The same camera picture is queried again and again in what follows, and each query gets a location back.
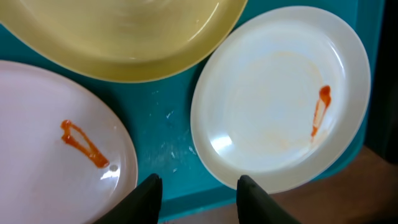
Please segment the yellow-green plate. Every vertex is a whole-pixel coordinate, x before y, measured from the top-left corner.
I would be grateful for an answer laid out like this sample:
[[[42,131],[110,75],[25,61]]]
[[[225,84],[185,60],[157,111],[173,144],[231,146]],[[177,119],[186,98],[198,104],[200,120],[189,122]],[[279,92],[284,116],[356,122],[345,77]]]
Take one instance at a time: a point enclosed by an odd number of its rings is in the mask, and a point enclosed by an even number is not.
[[[2,0],[1,24],[52,62],[118,83],[160,80],[209,56],[246,0]]]

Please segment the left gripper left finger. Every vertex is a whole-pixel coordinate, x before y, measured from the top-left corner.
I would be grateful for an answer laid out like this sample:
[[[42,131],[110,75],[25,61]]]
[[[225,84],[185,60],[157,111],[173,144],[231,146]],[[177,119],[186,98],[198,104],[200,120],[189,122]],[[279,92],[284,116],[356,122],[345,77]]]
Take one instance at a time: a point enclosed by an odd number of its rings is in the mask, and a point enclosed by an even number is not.
[[[94,224],[157,224],[162,189],[162,179],[157,174],[151,174]]]

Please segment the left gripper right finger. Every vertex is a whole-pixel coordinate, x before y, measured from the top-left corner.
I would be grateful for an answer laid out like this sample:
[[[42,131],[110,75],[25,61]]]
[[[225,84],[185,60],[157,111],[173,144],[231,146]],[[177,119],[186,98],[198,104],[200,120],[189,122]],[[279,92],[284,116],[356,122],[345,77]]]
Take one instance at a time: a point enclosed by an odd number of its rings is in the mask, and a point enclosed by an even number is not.
[[[300,224],[248,175],[238,180],[236,205],[240,224]]]

